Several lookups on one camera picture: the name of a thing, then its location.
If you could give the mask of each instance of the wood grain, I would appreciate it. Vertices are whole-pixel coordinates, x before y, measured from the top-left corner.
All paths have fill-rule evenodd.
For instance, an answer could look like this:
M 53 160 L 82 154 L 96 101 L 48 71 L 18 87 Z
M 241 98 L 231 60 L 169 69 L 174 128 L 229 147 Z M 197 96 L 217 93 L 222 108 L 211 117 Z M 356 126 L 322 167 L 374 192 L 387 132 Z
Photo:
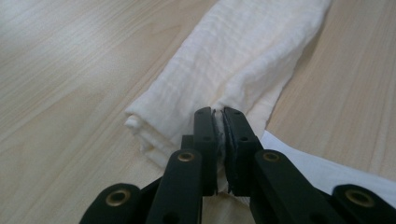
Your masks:
M 78 223 L 104 188 L 162 170 L 123 110 L 215 0 L 0 1 L 0 223 Z M 268 129 L 283 141 L 396 180 L 396 4 L 335 1 Z M 204 223 L 253 223 L 205 199 Z

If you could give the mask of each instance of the light wood tabletop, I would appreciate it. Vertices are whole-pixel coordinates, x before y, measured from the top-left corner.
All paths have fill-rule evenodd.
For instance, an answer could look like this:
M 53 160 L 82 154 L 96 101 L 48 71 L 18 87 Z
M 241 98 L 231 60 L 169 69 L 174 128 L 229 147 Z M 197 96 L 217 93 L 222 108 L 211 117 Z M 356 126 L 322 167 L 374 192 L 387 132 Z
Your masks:
M 78 223 L 102 189 L 162 175 L 123 111 L 215 2 L 0 1 L 0 223 Z M 396 181 L 395 42 L 395 1 L 334 1 L 267 129 Z M 254 221 L 220 194 L 203 223 Z

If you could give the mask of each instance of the white fabric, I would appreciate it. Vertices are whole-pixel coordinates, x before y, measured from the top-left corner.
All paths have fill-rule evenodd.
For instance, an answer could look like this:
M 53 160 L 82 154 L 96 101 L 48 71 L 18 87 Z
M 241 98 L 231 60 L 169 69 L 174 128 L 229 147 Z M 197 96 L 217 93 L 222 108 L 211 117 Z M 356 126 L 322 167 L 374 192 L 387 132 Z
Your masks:
M 264 132 L 261 142 L 264 148 L 285 154 L 317 189 L 332 194 L 335 186 L 354 184 L 369 189 L 396 207 L 395 182 L 296 150 L 267 131 Z
M 304 46 L 330 0 L 220 0 L 150 88 L 127 109 L 141 151 L 164 167 L 202 107 L 229 106 L 263 134 Z

